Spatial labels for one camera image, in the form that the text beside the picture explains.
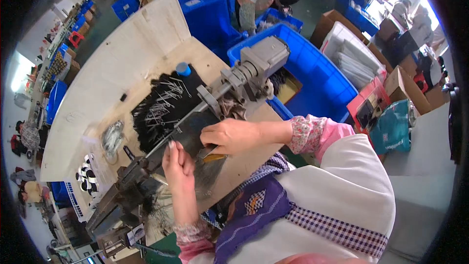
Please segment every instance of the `wooden board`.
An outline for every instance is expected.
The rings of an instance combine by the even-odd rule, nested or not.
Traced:
[[[100,122],[123,93],[190,37],[178,0],[154,0],[117,27],[63,98],[47,139],[40,181],[63,181],[85,129]]]

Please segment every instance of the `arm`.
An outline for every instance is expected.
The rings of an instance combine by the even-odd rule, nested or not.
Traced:
[[[247,122],[226,119],[202,130],[203,144],[219,145],[213,154],[235,154],[268,144],[285,144],[294,153],[314,152],[321,160],[336,140],[354,134],[350,125],[328,118],[296,116],[288,121]]]
[[[239,22],[242,31],[248,31],[249,36],[256,33],[256,4],[244,3],[239,9]]]
[[[186,264],[194,257],[214,253],[209,241],[211,232],[200,219],[194,188],[194,161],[179,142],[171,141],[165,150],[162,166],[173,196],[176,243],[181,249],[179,258]]]

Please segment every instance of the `stool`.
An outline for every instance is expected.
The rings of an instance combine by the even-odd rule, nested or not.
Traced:
[[[85,37],[83,37],[83,35],[73,31],[72,32],[72,35],[70,35],[70,37],[68,38],[68,40],[70,41],[70,43],[72,43],[73,47],[75,48],[78,48],[78,43],[83,40]]]

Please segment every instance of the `wooden table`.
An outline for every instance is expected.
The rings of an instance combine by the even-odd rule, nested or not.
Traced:
[[[150,80],[171,73],[179,62],[191,63],[206,84],[229,68],[197,39],[191,37],[177,0],[154,0],[123,22],[97,48],[77,75],[57,111],[51,126],[41,168],[41,181],[70,181],[80,205],[88,206],[89,195],[79,191],[74,175],[83,159],[80,141],[84,132],[99,137],[116,120],[124,121],[125,141],[135,155],[137,134],[130,111],[150,92]],[[127,97],[120,101],[122,94]],[[281,120],[265,102],[251,104],[248,120]],[[226,161],[209,199],[198,202],[200,212],[232,191],[272,156],[280,144],[253,149]],[[128,166],[123,150],[110,168]],[[146,244],[160,237],[147,226]],[[137,252],[121,251],[115,258]]]

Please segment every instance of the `green floor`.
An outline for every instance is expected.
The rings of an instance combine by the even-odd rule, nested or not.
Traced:
[[[85,40],[80,43],[78,49],[76,49],[77,56],[75,60],[83,66],[88,58],[92,55],[94,50],[114,31],[117,26],[120,25],[121,21],[117,18],[111,5],[115,0],[97,0],[96,4],[100,15],[96,16],[93,21],[93,25],[90,31],[85,37]],[[326,11],[334,8],[334,0],[300,0],[298,3],[292,6],[293,16],[301,20],[303,28],[301,35],[309,39],[314,31],[317,22],[320,17]],[[290,162],[297,167],[306,165],[304,159],[299,155],[292,153],[285,153],[289,158]],[[171,250],[179,253],[181,250],[176,246],[176,236],[174,233],[170,234],[161,241],[151,246],[154,249],[160,250]],[[159,264],[159,263],[181,263],[179,258],[167,258],[156,255],[152,252],[148,252],[145,260],[148,264]]]

